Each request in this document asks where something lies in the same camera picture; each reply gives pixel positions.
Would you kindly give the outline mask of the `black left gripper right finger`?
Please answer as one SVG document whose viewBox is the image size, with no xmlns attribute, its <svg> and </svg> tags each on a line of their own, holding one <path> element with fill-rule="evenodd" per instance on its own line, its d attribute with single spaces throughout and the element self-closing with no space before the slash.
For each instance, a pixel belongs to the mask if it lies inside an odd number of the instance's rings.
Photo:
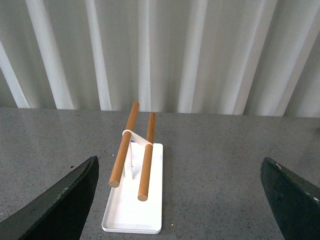
<svg viewBox="0 0 320 240">
<path fill-rule="evenodd" d="M 286 240 L 320 238 L 320 188 L 266 157 L 261 183 L 273 216 Z"/>
</svg>

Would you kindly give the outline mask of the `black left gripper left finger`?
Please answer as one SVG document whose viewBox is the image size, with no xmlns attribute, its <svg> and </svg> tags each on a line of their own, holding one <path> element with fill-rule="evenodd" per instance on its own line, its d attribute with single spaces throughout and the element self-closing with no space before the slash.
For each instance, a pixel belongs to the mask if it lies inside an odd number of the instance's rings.
<svg viewBox="0 0 320 240">
<path fill-rule="evenodd" d="M 0 223 L 2 240 L 78 240 L 99 178 L 92 156 L 28 205 Z"/>
</svg>

